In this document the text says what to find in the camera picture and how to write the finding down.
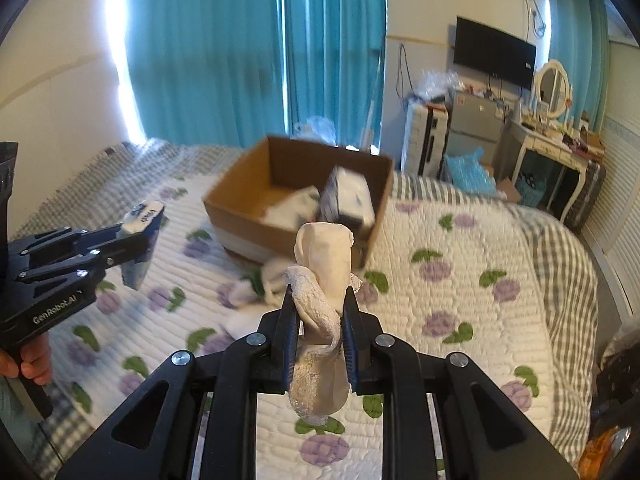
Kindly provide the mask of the person left hand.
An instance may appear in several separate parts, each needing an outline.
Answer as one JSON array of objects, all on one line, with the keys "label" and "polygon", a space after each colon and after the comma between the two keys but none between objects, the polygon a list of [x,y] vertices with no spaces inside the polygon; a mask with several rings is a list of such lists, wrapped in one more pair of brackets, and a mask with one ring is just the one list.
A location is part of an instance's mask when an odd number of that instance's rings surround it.
[{"label": "person left hand", "polygon": [[37,385],[47,385],[53,373],[49,335],[40,335],[25,344],[21,350],[21,360],[21,364],[17,364],[6,352],[1,351],[0,375],[17,378],[22,373]]}]

